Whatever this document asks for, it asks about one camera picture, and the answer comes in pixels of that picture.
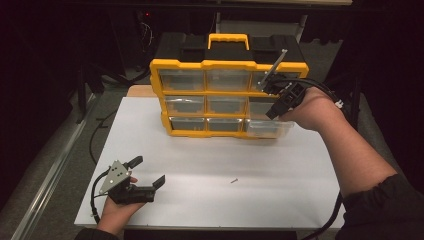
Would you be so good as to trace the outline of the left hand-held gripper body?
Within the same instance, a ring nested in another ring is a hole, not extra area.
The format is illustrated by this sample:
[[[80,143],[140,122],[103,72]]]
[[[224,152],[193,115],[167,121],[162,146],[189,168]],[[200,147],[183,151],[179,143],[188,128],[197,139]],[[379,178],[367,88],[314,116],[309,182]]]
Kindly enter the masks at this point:
[[[153,186],[138,187],[131,183],[128,162],[113,162],[107,170],[106,178],[100,187],[100,194],[107,194],[116,204],[153,202],[156,189]]]

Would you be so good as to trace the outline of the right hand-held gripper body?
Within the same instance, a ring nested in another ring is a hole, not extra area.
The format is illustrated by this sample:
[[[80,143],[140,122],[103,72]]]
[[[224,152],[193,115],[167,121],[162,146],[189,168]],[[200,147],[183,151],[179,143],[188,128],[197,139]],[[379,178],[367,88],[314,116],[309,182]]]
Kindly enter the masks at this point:
[[[273,104],[277,104],[283,108],[282,115],[284,115],[291,109],[296,108],[302,102],[303,97],[305,96],[305,87],[301,85],[301,81],[299,78],[289,78],[286,77],[284,74],[277,72],[277,67],[284,59],[287,52],[287,49],[281,50],[281,55],[277,58],[272,67],[265,72],[264,77],[259,81],[259,86],[263,91],[265,81],[269,78],[282,79],[282,91],[279,94],[268,94],[277,96],[277,99]]]

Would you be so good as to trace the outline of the clear plastic drawer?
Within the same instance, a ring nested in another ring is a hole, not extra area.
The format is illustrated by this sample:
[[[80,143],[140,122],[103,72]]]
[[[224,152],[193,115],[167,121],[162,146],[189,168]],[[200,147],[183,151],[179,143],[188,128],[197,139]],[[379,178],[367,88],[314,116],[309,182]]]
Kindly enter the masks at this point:
[[[278,119],[270,120],[266,115],[254,118],[246,118],[244,130],[248,137],[276,139],[285,136],[294,123],[282,122]]]

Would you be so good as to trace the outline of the yellow black drawer organizer cabinet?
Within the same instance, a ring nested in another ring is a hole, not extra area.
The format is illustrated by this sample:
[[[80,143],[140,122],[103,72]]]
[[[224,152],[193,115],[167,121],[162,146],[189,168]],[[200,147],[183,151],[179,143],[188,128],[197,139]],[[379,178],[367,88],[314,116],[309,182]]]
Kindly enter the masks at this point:
[[[309,67],[292,36],[272,35],[254,37],[247,34],[209,34],[207,36],[186,35],[184,33],[165,33],[162,35],[157,52],[150,62],[150,82],[161,106],[163,123],[163,96],[159,83],[161,69],[175,70],[247,70],[252,72],[268,71],[281,50],[287,49],[284,59],[277,67],[277,72],[289,78],[305,78]],[[237,137],[237,136],[187,136],[184,137]]]

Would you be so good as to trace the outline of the person's right hand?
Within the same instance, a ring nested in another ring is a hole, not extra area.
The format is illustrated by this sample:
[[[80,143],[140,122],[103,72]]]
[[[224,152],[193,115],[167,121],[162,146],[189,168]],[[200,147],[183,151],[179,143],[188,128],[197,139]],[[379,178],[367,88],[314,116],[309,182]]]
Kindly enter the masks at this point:
[[[341,110],[316,87],[308,88],[301,104],[279,119],[294,121],[304,129],[320,133],[341,130],[348,125]]]

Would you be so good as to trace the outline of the person's left hand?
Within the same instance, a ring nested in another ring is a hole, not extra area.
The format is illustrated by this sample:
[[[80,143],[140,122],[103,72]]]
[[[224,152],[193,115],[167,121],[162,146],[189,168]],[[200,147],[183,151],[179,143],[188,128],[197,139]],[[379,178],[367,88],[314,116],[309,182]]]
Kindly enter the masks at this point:
[[[144,203],[116,204],[110,197],[107,197],[97,229],[118,235],[131,217],[143,206]]]

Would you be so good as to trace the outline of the set of clear drawers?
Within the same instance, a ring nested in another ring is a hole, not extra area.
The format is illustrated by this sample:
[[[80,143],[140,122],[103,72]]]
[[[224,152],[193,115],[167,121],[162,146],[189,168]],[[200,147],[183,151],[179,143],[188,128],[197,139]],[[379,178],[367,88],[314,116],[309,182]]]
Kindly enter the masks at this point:
[[[264,116],[275,101],[260,90],[263,75],[247,70],[161,69],[163,123],[174,135],[248,137],[245,119]]]

